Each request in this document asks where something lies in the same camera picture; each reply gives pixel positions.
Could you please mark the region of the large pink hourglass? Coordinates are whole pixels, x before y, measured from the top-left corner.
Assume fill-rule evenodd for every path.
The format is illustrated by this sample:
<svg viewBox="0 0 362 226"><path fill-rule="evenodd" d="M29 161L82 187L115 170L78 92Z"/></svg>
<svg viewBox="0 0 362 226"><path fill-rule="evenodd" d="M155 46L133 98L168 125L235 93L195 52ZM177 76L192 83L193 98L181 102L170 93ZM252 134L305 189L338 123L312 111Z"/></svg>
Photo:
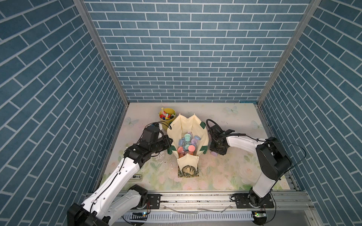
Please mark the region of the large pink hourglass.
<svg viewBox="0 0 362 226"><path fill-rule="evenodd" d="M196 147L194 145L189 145L188 146L188 153L190 155L194 155L195 151L196 151Z"/></svg>

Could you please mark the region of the green hourglass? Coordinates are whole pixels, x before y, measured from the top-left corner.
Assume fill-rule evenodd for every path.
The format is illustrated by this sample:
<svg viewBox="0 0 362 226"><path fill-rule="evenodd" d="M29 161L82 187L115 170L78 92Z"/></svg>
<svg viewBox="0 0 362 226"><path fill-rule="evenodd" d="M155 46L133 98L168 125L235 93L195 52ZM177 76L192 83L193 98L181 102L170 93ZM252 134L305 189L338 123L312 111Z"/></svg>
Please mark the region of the green hourglass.
<svg viewBox="0 0 362 226"><path fill-rule="evenodd" d="M186 133L186 134L184 135L184 139L185 139L185 141L190 142L190 141L191 141L191 134Z"/></svg>

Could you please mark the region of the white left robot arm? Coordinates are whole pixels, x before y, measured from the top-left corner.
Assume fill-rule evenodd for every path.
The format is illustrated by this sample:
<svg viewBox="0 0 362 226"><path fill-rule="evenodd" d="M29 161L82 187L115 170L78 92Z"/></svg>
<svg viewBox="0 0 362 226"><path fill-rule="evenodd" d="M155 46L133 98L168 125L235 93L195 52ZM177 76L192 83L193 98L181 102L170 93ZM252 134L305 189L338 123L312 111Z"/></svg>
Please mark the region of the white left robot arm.
<svg viewBox="0 0 362 226"><path fill-rule="evenodd" d="M144 206L147 190L141 186L129 189L126 195L114 202L125 184L154 153L171 147L173 140L163 135L156 141L140 141L125 151L124 156L102 185L82 204L72 204L67 210L68 226L111 226L126 212Z"/></svg>

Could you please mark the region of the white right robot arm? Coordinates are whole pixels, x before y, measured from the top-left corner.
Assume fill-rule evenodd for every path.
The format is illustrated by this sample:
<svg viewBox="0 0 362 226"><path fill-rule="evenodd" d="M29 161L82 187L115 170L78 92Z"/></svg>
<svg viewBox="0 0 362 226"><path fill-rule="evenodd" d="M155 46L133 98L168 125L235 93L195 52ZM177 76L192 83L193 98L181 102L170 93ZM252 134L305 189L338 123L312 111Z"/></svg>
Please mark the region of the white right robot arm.
<svg viewBox="0 0 362 226"><path fill-rule="evenodd" d="M291 168L292 161L282 144L275 137L265 140L234 130L224 131L218 124L207 125L211 135L210 150L225 155L230 147L239 148L257 156L261 175L249 191L249 201L259 205L270 193L277 181Z"/></svg>

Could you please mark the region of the cream canvas tote bag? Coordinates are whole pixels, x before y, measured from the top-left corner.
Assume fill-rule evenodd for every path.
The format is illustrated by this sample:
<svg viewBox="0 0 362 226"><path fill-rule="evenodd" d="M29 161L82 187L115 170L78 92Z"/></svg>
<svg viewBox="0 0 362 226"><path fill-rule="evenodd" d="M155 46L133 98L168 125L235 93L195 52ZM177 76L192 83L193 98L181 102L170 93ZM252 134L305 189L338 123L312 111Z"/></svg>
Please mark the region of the cream canvas tote bag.
<svg viewBox="0 0 362 226"><path fill-rule="evenodd" d="M186 133L191 134L191 141L184 139ZM178 115L167 129L167 135L173 139L171 147L167 152L177 158L177 171L179 178L194 178L199 176L199 158L206 154L209 144L209 136L206 123L201 121L196 115L185 117ZM196 151L194 155L188 153L188 146L194 145ZM185 156L179 158L177 149L183 147Z"/></svg>

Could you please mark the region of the pink hourglass front lowest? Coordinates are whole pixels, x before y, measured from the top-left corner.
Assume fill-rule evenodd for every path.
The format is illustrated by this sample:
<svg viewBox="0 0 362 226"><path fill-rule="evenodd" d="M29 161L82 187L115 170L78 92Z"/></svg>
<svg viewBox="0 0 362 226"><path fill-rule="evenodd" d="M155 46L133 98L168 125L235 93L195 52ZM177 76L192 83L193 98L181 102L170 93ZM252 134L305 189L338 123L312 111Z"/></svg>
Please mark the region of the pink hourglass front lowest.
<svg viewBox="0 0 362 226"><path fill-rule="evenodd" d="M178 147L177 152L178 152L179 158L182 158L185 156L185 150L183 147Z"/></svg>

